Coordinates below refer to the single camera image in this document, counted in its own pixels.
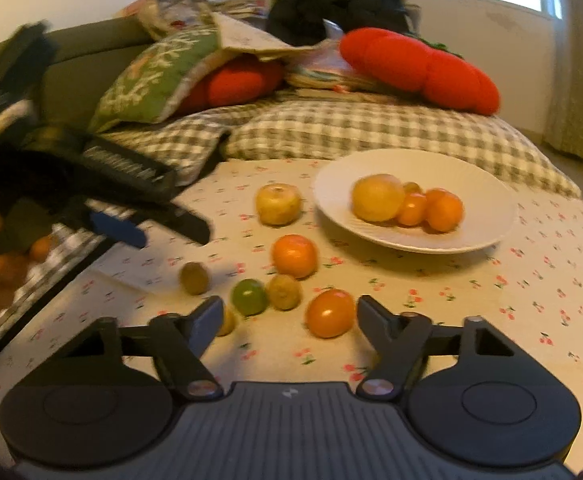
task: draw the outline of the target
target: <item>table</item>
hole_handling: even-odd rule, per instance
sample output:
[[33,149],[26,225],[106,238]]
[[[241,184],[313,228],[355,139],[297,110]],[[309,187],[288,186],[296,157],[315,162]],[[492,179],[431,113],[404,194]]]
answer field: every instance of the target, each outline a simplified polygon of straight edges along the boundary
[[[462,324],[480,314],[514,339],[563,381],[583,411],[583,202],[512,186],[519,224],[498,247],[439,256],[383,248],[332,224],[314,209],[311,183],[326,161],[233,160],[190,187],[178,202],[214,222],[205,247],[147,224],[150,244],[141,251],[116,246],[95,262],[30,322],[0,355],[0,400],[12,385],[79,330],[101,316],[121,325],[144,324],[165,312],[186,314],[201,298],[178,286],[187,261],[205,263],[213,274],[210,294],[226,301],[238,280],[268,280],[274,270],[269,248],[280,236],[305,235],[319,249],[319,270],[302,282],[307,300],[329,287],[353,296],[370,294],[394,313],[415,310],[434,322]],[[254,194],[269,182],[299,187],[304,215],[284,228],[261,226]],[[355,387],[373,360],[358,330],[336,340],[312,337],[302,325],[303,306],[268,309],[241,320],[217,338],[203,362],[224,387],[235,380],[347,381]],[[431,369],[453,365],[432,360]],[[129,366],[153,373],[148,358]],[[11,459],[0,435],[0,460]],[[583,468],[583,424],[567,459]]]

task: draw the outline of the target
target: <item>sofa backrest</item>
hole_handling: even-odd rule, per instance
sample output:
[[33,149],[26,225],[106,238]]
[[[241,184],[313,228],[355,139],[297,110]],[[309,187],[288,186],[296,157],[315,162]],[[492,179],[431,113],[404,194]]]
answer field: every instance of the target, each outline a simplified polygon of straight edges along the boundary
[[134,17],[54,30],[47,36],[58,51],[32,99],[43,121],[75,128],[88,126],[101,96],[153,43]]

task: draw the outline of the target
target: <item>plate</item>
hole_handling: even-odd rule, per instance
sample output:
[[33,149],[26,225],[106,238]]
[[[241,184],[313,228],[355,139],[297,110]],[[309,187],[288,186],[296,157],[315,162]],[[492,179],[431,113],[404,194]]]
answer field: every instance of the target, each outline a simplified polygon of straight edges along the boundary
[[[389,173],[427,190],[443,187],[458,195],[465,218],[455,231],[428,234],[421,227],[384,227],[351,212],[353,184],[363,176]],[[513,192],[491,173],[458,158],[421,150],[369,150],[331,162],[316,176],[314,197],[332,221],[360,237],[414,253],[455,254],[476,251],[507,236],[518,216]]]

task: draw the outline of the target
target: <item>cherry print tablecloth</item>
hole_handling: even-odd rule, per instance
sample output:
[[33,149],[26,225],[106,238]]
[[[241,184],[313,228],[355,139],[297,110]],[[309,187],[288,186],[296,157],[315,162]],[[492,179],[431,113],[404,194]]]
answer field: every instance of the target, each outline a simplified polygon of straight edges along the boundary
[[[345,232],[314,209],[311,183],[326,162],[230,161],[178,200],[214,219],[214,239],[199,247],[159,226],[146,226],[141,251],[116,246],[59,294],[0,355],[0,400],[15,382],[100,316],[122,325],[144,324],[165,312],[190,312],[201,298],[182,293],[178,270],[204,262],[213,274],[210,294],[225,300],[238,280],[268,280],[269,250],[283,234],[315,241],[319,270],[302,282],[305,301],[329,287],[353,296],[371,294],[394,313],[414,309],[435,322],[462,324],[480,314],[561,379],[583,411],[583,202],[514,187],[520,219],[498,247],[456,256],[411,254],[383,248]],[[254,194],[269,182],[287,182],[305,197],[302,218],[291,226],[261,226]],[[336,340],[304,329],[303,307],[272,309],[241,320],[217,338],[203,362],[228,387],[235,380],[347,381],[364,377],[373,351],[358,330]],[[152,371],[148,358],[127,364]],[[431,368],[453,364],[436,358]],[[0,459],[9,453],[0,435]],[[567,459],[583,468],[583,424]]]

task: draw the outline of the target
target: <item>green pillow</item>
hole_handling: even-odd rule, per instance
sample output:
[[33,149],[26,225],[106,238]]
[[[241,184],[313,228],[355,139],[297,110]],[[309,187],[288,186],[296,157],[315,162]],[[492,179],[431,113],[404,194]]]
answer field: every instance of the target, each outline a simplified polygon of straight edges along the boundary
[[101,133],[122,122],[161,123],[198,81],[238,54],[220,48],[213,25],[163,38],[118,76],[98,102],[89,129]]

